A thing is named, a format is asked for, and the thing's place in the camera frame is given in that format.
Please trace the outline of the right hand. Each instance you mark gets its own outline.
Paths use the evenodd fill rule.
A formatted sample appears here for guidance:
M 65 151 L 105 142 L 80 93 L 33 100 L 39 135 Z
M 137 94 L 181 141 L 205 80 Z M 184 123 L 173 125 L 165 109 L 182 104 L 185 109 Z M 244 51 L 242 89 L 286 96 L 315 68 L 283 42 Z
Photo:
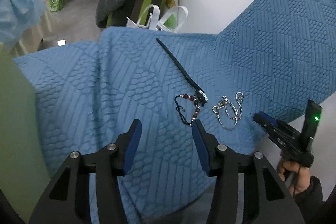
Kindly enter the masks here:
M 292 196 L 303 193 L 310 186 L 310 169 L 295 161 L 281 158 L 277 173 L 280 179 L 288 184 L 289 193 Z

